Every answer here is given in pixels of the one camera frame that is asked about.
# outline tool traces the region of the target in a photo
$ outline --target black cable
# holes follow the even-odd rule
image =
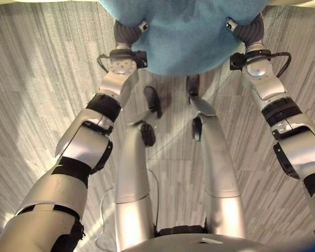
[[[283,65],[283,67],[280,69],[280,71],[277,73],[277,78],[279,78],[286,70],[287,68],[289,67],[291,61],[292,61],[292,56],[289,52],[287,51],[283,51],[283,52],[277,52],[275,54],[272,54],[270,56],[261,56],[261,57],[258,57],[258,58],[255,58],[255,59],[251,59],[249,61],[246,62],[247,65],[251,64],[251,63],[254,63],[256,61],[259,61],[259,60],[263,60],[263,59],[273,59],[275,57],[279,57],[279,56],[287,56],[288,59],[286,61],[286,63]]]
[[[102,62],[102,59],[105,57],[106,55],[105,54],[100,54],[97,58],[97,63],[100,65],[100,67],[106,72],[108,73],[108,69],[104,66],[103,62]]]
[[[151,170],[151,169],[148,169],[151,173],[152,173],[152,175],[153,175],[153,177],[155,178],[155,181],[156,181],[156,187],[157,187],[157,197],[158,197],[158,201],[157,201],[157,209],[156,209],[156,221],[155,221],[155,228],[157,228],[157,226],[158,226],[158,219],[159,219],[159,208],[160,208],[160,189],[159,189],[159,182],[158,182],[158,178],[155,176],[155,174],[154,174],[154,172]]]

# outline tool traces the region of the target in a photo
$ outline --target gray carpet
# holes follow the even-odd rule
[[[114,48],[112,25],[98,3],[0,6],[0,232],[33,183],[54,164],[57,141],[98,89],[104,73],[96,57]],[[315,9],[268,8],[265,26],[268,48],[292,53],[281,80],[315,122]],[[275,71],[283,62],[274,60]],[[301,184],[285,176],[276,161],[268,125],[241,86],[240,72],[229,72],[226,63],[201,79],[202,94],[217,110],[233,157],[248,238],[272,244],[312,234],[315,224]],[[156,145],[147,152],[161,189],[158,229],[204,222],[201,150],[191,139],[185,78],[142,70],[115,124],[111,158],[90,179],[86,237],[77,251],[98,251],[94,239],[101,231],[100,200],[114,186],[125,125],[145,109],[145,85],[156,87],[164,107]],[[101,243],[112,250],[111,210]]]

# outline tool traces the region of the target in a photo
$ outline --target silver robot leg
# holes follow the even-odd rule
[[[206,227],[209,233],[246,237],[236,175],[221,125],[212,106],[190,95],[193,136],[201,142],[205,172]]]
[[[154,237],[145,148],[155,142],[149,124],[155,119],[157,113],[148,111],[127,127],[115,189],[117,251]]]

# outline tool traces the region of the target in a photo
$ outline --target blue fabric ball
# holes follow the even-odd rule
[[[269,0],[99,0],[123,25],[143,20],[149,28],[133,44],[147,52],[148,70],[167,76],[195,75],[220,66],[240,41],[225,28],[231,17],[249,24]]]

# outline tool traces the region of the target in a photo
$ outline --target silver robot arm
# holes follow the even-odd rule
[[[24,198],[0,235],[0,252],[70,252],[83,237],[80,223],[87,201],[88,177],[102,169],[112,151],[108,136],[132,87],[144,52],[131,45],[147,28],[115,23],[116,50],[100,89],[70,125],[56,147],[57,163]]]
[[[315,220],[315,124],[302,113],[278,77],[290,63],[290,54],[271,54],[263,45],[264,24],[259,14],[247,26],[228,19],[227,29],[245,43],[244,54],[230,57],[231,70],[241,70],[249,80],[255,104],[270,126],[277,143],[273,150],[284,172],[303,182],[308,205]],[[270,59],[288,56],[276,76]]]

